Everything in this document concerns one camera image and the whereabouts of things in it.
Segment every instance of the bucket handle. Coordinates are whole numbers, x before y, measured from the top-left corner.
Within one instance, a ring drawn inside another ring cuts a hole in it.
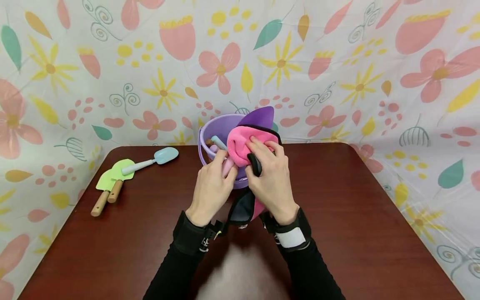
[[[204,155],[202,154],[202,144],[200,143],[200,131],[202,130],[202,127],[198,128],[198,155],[200,156],[200,161],[202,162],[202,165],[206,166],[207,162],[205,161]]]

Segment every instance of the hand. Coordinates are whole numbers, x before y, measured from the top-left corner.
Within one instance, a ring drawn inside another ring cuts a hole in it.
[[[245,172],[249,187],[280,225],[291,224],[297,217],[299,206],[293,200],[288,157],[285,156],[283,147],[275,142],[263,144],[254,136],[250,141],[247,146],[262,165],[262,173],[256,177],[252,167],[247,166]]]
[[[238,167],[233,166],[227,177],[222,177],[222,163],[227,155],[227,151],[219,150],[214,160],[198,171],[193,201],[185,211],[187,218],[196,226],[208,225],[233,189]]]

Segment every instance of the person's left hand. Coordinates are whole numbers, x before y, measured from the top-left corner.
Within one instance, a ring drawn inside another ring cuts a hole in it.
[[[227,151],[219,150],[214,160],[198,171],[193,201],[185,211],[187,218],[196,226],[208,225],[233,189],[238,167],[234,165],[227,177],[222,177],[222,163],[227,155]]]

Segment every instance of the black sleeve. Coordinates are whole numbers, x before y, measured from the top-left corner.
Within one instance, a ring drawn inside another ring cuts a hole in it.
[[[278,249],[287,262],[293,290],[299,300],[345,299],[313,239],[302,250],[286,252],[281,245],[278,245]]]
[[[201,251],[195,255],[182,253],[171,243],[143,299],[185,299],[193,275],[204,256],[205,253]]]

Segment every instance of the wooden handle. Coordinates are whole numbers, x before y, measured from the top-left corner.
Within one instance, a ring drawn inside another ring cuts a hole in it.
[[[110,192],[110,195],[108,196],[108,202],[109,203],[115,203],[117,201],[117,198],[120,193],[121,186],[123,185],[123,180],[117,180],[115,182],[115,185],[112,188],[112,191]]]
[[[102,213],[102,210],[105,207],[105,204],[107,203],[108,194],[110,194],[109,191],[102,192],[102,194],[96,201],[95,206],[92,209],[92,212],[90,213],[92,216],[99,216]]]

